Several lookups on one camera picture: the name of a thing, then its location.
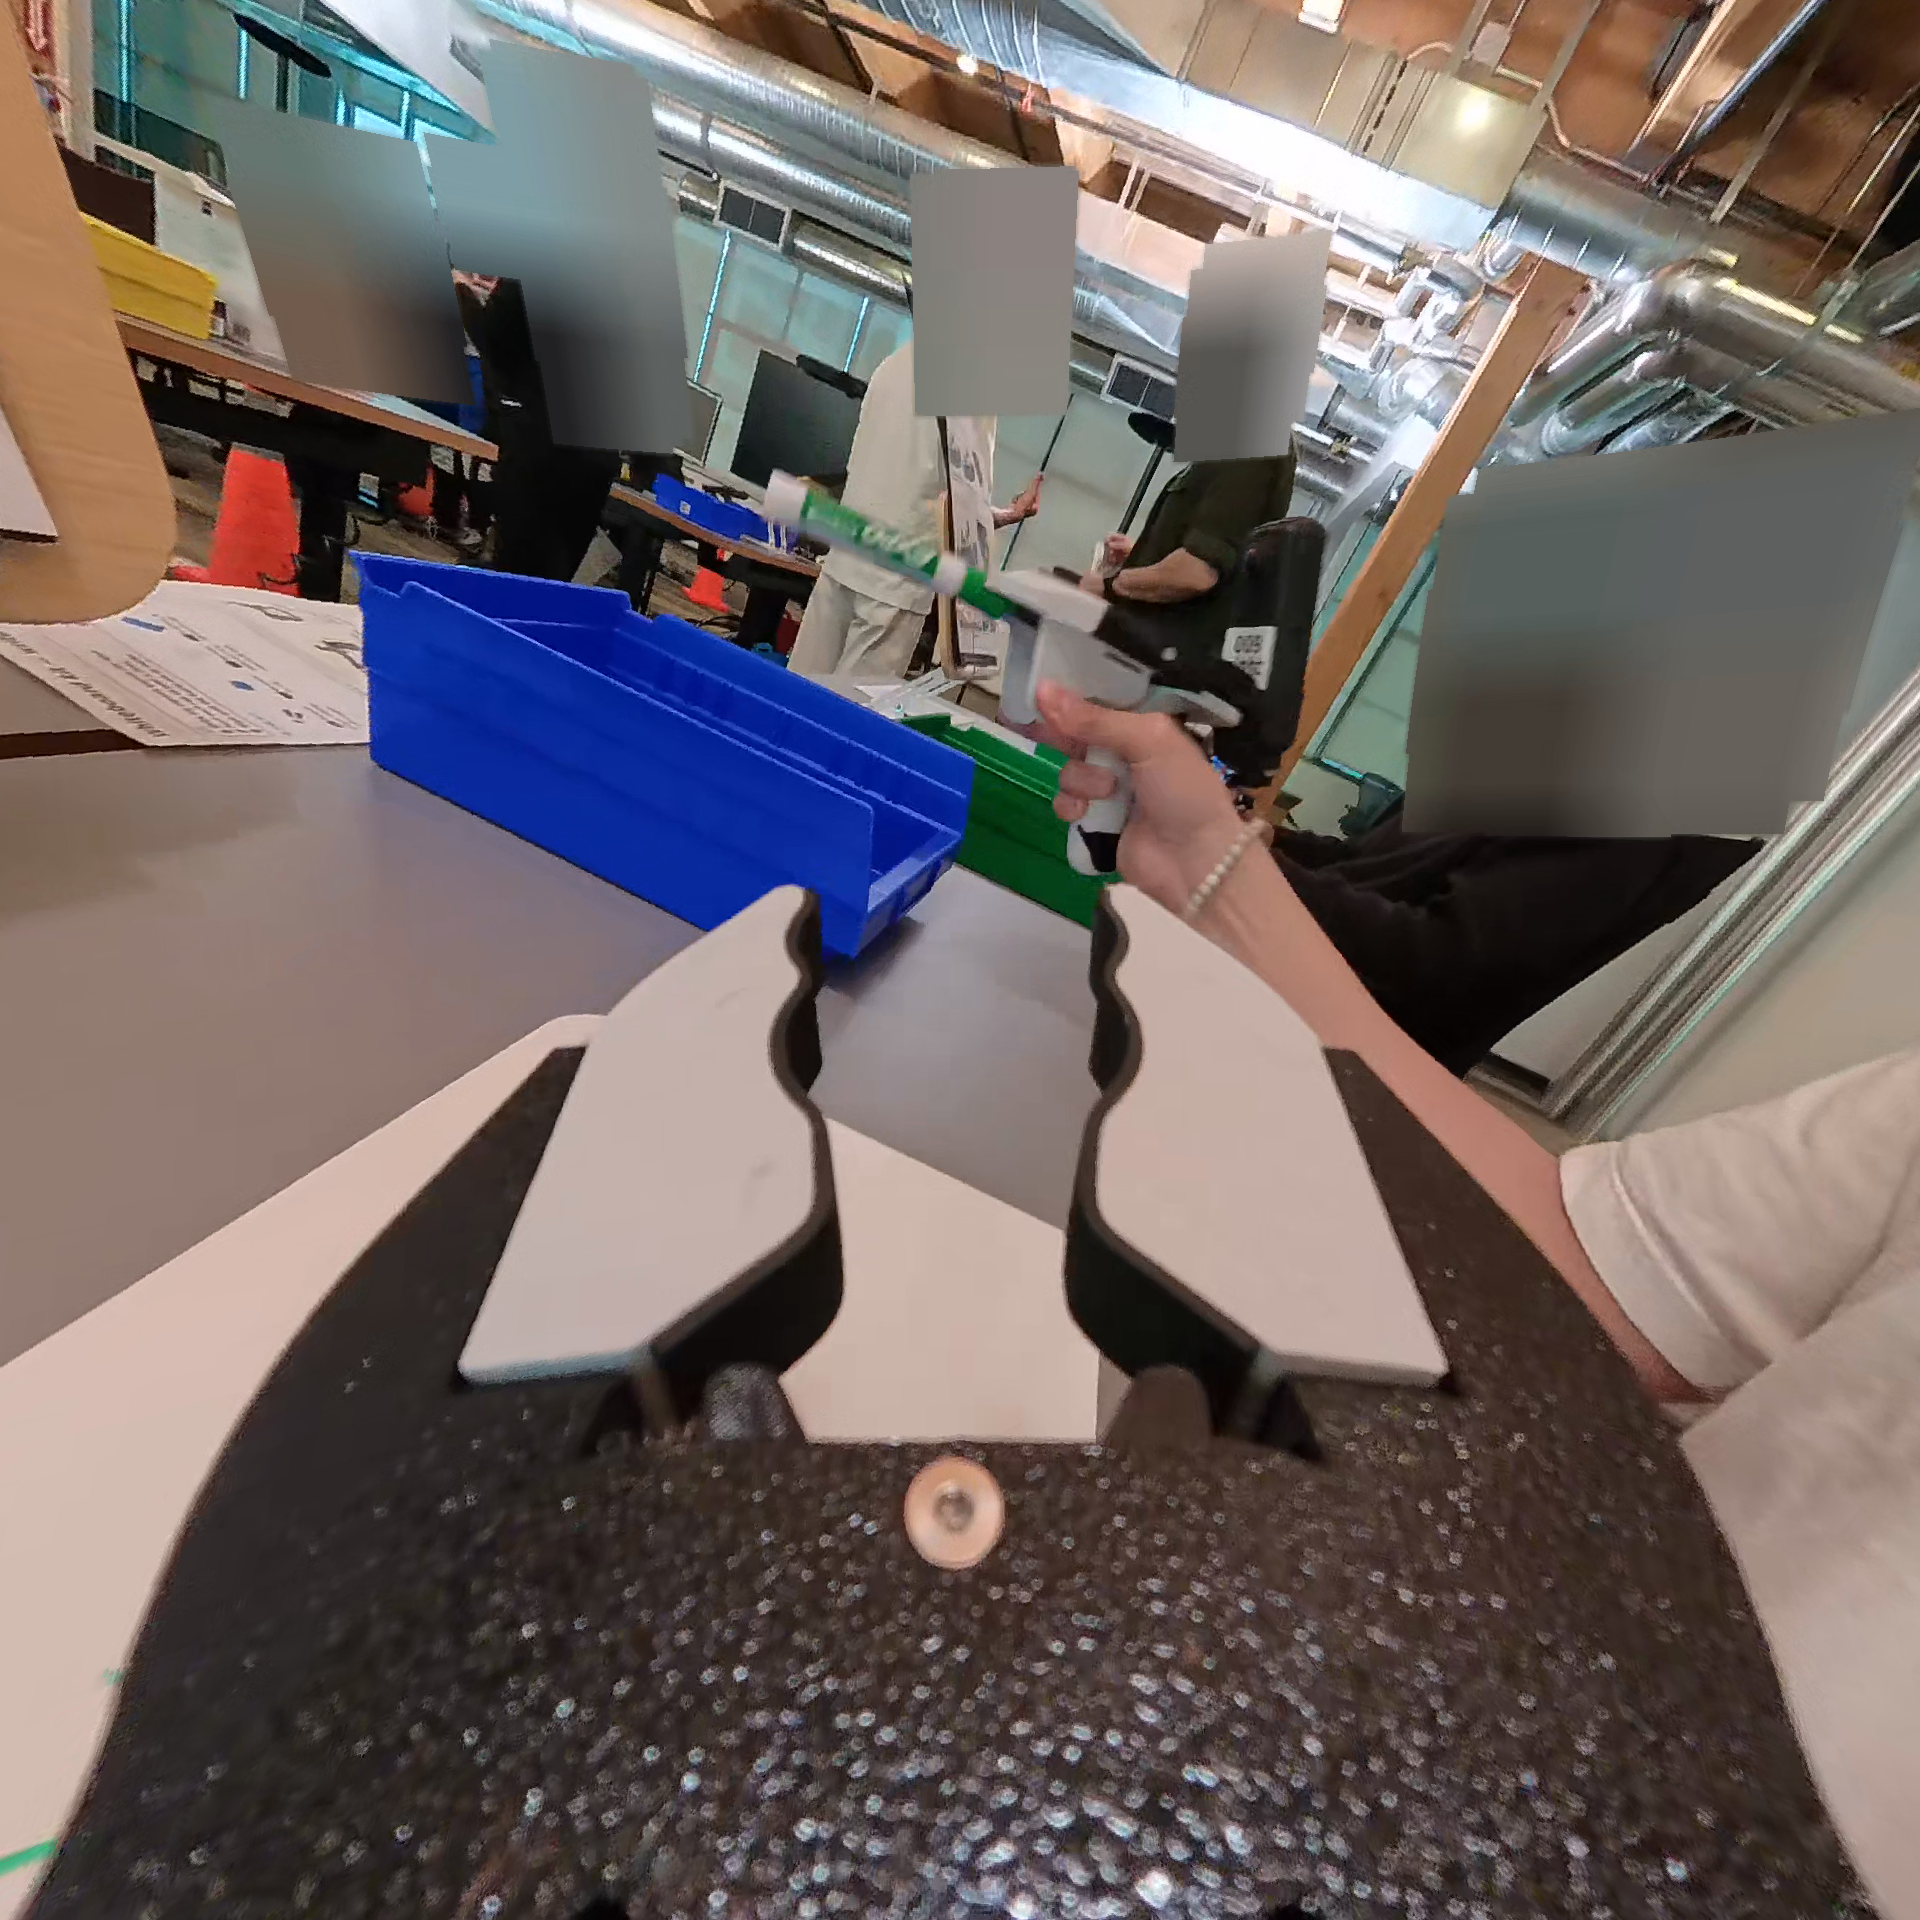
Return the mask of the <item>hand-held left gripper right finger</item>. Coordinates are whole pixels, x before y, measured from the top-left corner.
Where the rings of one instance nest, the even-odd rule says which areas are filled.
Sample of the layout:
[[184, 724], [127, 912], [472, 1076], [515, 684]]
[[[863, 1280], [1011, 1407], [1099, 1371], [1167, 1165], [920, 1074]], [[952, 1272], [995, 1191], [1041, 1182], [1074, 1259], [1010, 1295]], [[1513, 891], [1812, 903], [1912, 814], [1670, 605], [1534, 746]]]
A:
[[1065, 1301], [1225, 1442], [1311, 1442], [1297, 1379], [1450, 1379], [1329, 1054], [1256, 973], [1132, 886], [1092, 926], [1092, 1079]]

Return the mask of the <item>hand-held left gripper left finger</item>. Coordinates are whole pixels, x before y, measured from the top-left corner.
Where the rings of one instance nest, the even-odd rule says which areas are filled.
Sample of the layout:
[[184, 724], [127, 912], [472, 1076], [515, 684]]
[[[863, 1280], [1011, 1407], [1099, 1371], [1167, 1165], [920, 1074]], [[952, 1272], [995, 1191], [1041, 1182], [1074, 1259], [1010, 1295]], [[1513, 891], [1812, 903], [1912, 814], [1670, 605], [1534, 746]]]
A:
[[845, 1305], [825, 1114], [822, 903], [780, 886], [594, 1026], [458, 1354], [466, 1388], [638, 1373], [687, 1419], [778, 1379]]

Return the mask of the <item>green dry-erase marker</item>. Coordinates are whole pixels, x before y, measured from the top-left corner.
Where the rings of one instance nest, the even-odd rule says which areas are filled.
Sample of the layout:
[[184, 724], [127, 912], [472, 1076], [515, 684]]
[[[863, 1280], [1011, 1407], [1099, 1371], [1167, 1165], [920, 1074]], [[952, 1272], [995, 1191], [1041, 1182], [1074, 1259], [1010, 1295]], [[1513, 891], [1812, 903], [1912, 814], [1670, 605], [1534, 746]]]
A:
[[834, 552], [852, 552], [890, 576], [924, 581], [937, 596], [934, 579], [939, 565], [947, 556], [959, 556], [930, 541], [915, 541], [905, 531], [884, 525], [780, 469], [768, 479], [762, 511], [771, 525], [790, 531], [800, 541], [832, 549]]

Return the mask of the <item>blue plastic bin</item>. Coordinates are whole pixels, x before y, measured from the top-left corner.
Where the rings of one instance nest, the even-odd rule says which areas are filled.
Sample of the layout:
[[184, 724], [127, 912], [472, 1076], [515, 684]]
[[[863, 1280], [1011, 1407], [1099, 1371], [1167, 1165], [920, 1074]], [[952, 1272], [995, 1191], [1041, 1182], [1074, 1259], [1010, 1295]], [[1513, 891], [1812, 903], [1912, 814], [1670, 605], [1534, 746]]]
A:
[[358, 560], [374, 762], [704, 932], [817, 895], [856, 957], [955, 864], [974, 762], [615, 589]]

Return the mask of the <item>white whiteboard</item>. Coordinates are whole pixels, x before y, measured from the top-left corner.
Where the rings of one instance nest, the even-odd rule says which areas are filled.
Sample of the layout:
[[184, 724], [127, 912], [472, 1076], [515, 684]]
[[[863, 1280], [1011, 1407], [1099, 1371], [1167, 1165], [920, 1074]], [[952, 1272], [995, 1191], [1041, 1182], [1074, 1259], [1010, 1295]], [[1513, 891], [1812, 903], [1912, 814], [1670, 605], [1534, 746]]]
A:
[[[544, 1061], [545, 1021], [2, 1371], [2, 1915], [81, 1801], [132, 1645], [231, 1426], [324, 1291]], [[1121, 1373], [1063, 1305], [1063, 1232], [830, 1121], [845, 1322], [799, 1367], [832, 1442], [1092, 1442]]]

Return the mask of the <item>person's right forearm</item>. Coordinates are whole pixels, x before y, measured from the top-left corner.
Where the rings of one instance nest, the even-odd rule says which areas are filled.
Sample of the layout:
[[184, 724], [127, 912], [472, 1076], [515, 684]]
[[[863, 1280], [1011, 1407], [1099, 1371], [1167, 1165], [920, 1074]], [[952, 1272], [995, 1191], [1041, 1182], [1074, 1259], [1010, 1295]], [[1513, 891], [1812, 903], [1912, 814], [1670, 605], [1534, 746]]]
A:
[[1708, 1403], [1708, 1393], [1683, 1379], [1629, 1321], [1581, 1245], [1558, 1159], [1390, 1021], [1267, 851], [1239, 859], [1202, 906], [1197, 926], [1258, 973], [1323, 1045], [1354, 1052], [1403, 1101], [1551, 1262], [1655, 1403]]

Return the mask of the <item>person's right hand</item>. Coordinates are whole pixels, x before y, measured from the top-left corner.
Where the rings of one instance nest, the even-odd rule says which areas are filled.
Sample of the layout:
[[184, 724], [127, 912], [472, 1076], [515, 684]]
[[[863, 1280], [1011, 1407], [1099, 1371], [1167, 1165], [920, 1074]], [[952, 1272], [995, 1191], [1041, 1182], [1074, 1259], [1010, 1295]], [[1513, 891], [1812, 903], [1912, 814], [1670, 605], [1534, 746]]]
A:
[[1038, 688], [1041, 734], [1069, 755], [1055, 815], [1080, 825], [1108, 802], [1117, 774], [1131, 785], [1121, 838], [1121, 874], [1177, 917], [1191, 899], [1213, 899], [1213, 872], [1237, 847], [1253, 847], [1249, 820], [1184, 726], [1170, 713], [1103, 707], [1065, 684]]

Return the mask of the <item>printed banner stand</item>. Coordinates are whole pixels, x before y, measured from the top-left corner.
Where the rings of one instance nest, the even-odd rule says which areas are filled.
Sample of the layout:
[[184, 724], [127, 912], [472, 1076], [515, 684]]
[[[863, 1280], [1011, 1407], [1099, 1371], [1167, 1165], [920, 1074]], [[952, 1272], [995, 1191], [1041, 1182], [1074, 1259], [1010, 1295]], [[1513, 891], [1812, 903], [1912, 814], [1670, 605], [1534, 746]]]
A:
[[[995, 565], [997, 505], [995, 505], [995, 453], [997, 423], [939, 417], [934, 423], [947, 461], [947, 545], [971, 570], [986, 573]], [[991, 679], [1000, 671], [1007, 622], [974, 607], [966, 599], [951, 601], [955, 663], [962, 679]]]

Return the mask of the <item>green plastic bin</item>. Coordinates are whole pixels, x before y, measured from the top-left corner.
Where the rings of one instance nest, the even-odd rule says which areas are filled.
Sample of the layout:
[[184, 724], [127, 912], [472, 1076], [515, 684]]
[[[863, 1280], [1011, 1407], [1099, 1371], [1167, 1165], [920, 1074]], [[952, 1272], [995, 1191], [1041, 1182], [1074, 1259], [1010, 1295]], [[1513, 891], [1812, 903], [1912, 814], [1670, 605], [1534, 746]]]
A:
[[974, 762], [974, 798], [955, 861], [1060, 919], [1092, 926], [1110, 878], [1081, 874], [1069, 861], [1069, 825], [1055, 815], [1063, 755], [1015, 744], [947, 707], [911, 713], [905, 724]]

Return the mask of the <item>long wooden desk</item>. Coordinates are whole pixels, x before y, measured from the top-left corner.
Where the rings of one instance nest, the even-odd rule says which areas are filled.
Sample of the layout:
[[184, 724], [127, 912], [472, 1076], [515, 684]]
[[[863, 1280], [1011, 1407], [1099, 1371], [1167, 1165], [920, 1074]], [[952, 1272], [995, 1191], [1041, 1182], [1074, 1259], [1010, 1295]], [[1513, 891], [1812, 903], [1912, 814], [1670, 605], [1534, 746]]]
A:
[[782, 552], [762, 541], [721, 537], [625, 484], [612, 484], [609, 495], [609, 528], [638, 541], [636, 587], [623, 585], [638, 613], [650, 609], [663, 549], [678, 541], [693, 545], [708, 569], [748, 589], [735, 639], [749, 649], [773, 645], [786, 607], [805, 601], [822, 576], [822, 565], [804, 556]]

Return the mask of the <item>black monitor screen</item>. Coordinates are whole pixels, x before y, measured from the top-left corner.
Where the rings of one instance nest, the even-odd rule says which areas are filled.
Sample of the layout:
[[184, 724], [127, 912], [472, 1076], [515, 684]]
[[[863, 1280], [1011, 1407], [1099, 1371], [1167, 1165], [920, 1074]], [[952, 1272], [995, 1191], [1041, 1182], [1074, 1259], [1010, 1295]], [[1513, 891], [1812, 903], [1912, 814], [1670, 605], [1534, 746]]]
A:
[[727, 470], [758, 488], [789, 470], [838, 495], [865, 392], [865, 380], [817, 357], [762, 350]]

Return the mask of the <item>small blue bin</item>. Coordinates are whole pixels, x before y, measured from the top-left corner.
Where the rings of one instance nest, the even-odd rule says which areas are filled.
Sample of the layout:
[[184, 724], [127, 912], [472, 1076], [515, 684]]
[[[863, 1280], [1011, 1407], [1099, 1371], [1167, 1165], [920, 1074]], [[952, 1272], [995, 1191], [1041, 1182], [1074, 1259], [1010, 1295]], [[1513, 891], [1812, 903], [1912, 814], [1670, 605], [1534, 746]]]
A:
[[721, 545], [771, 543], [768, 519], [749, 501], [732, 501], [686, 484], [672, 470], [660, 470], [650, 487], [654, 501], [686, 523], [700, 528]]

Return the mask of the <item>silver ventilation ducts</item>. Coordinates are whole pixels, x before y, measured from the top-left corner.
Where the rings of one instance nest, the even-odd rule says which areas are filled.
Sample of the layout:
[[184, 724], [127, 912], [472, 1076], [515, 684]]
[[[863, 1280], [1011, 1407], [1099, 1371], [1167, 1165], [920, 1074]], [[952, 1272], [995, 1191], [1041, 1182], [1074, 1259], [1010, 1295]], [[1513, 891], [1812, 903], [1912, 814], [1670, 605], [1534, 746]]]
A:
[[[1408, 253], [1467, 258], [1482, 241], [1551, 260], [1626, 307], [1632, 330], [1578, 374], [1551, 374], [1509, 423], [1571, 413], [1639, 343], [1673, 338], [1727, 366], [1710, 380], [1754, 420], [1799, 423], [1912, 412], [1915, 379], [1832, 322], [1747, 286], [1702, 224], [1670, 218], [1571, 161], [1522, 157], [1530, 112], [1481, 84], [1319, 35], [1292, 18], [1258, 25], [1279, 62], [1279, 107], [1181, 79], [1098, 30], [1076, 4], [870, 4], [887, 20], [1081, 102], [1098, 133], [1211, 182], [1279, 188]], [[832, 227], [905, 253], [908, 191], [937, 170], [1019, 161], [863, 96], [665, 4], [450, 4], [445, 62], [481, 79], [481, 51], [527, 42], [632, 63], [654, 84], [663, 147]]]

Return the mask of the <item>printed instruction sheet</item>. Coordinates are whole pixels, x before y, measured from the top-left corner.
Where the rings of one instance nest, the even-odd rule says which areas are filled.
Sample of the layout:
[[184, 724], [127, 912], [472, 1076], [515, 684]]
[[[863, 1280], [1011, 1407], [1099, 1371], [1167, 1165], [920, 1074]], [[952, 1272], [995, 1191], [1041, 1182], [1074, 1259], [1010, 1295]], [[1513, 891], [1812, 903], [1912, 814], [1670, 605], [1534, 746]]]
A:
[[364, 617], [351, 601], [163, 581], [94, 622], [5, 622], [2, 654], [148, 749], [364, 746]]

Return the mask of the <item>wooden top desk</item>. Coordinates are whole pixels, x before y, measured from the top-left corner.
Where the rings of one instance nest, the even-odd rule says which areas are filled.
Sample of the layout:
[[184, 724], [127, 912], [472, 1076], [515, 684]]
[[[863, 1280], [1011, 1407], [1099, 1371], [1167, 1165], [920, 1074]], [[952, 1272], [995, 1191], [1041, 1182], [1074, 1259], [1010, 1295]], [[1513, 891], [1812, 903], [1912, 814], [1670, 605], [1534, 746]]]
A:
[[186, 338], [138, 316], [117, 320], [141, 402], [158, 426], [288, 461], [298, 498], [298, 591], [337, 601], [349, 516], [364, 475], [414, 484], [431, 450], [493, 461], [495, 442], [399, 397], [329, 388], [231, 345]]

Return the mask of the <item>yellow plastic bin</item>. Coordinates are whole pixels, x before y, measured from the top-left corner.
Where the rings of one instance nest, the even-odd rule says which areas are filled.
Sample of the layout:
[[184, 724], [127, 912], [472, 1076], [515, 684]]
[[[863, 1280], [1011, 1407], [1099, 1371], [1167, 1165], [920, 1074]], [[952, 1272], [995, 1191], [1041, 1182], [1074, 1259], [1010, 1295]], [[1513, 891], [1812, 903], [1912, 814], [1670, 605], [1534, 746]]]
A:
[[108, 304], [117, 314], [166, 327], [180, 338], [213, 338], [219, 281], [203, 267], [82, 214]]

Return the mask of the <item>wooden sign stand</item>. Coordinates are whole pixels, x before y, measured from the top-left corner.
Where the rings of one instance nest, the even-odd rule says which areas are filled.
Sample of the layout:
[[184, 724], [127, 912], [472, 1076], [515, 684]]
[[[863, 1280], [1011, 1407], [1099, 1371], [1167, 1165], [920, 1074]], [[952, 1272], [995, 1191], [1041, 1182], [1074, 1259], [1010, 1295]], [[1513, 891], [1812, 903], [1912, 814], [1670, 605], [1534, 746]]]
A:
[[5, 541], [5, 622], [132, 609], [177, 509], [14, 12], [2, 20], [2, 399], [58, 541]]

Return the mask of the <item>wooden post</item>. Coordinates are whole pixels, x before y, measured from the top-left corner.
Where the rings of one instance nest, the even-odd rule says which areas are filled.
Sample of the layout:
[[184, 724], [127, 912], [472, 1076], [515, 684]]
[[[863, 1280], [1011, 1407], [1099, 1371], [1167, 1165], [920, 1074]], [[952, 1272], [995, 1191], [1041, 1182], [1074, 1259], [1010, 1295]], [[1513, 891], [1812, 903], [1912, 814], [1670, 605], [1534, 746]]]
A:
[[1278, 794], [1302, 757], [1305, 740], [1329, 717], [1334, 700], [1348, 684], [1356, 661], [1395, 607], [1419, 558], [1440, 537], [1453, 498], [1462, 491], [1462, 484], [1498, 435], [1524, 380], [1547, 354], [1553, 340], [1567, 327], [1588, 291], [1590, 277], [1587, 273], [1553, 260], [1539, 260], [1524, 286], [1518, 286], [1494, 343], [1477, 361], [1462, 397], [1441, 423], [1400, 505], [1387, 516], [1311, 654], [1297, 740], [1284, 751], [1279, 771], [1252, 800], [1256, 819], [1269, 820], [1274, 815]]

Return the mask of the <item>metal frame rail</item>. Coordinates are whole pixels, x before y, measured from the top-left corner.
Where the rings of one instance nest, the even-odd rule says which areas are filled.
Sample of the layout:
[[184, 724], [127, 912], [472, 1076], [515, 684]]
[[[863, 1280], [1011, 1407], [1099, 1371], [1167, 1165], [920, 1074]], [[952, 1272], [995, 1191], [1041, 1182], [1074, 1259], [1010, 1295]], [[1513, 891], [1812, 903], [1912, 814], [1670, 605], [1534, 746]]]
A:
[[1812, 930], [1814, 912], [1856, 878], [1917, 791], [1917, 675], [1840, 755], [1825, 794], [1758, 855], [1695, 937], [1650, 973], [1594, 1043], [1530, 1110], [1588, 1139], [1626, 1119], [1688, 1045]]

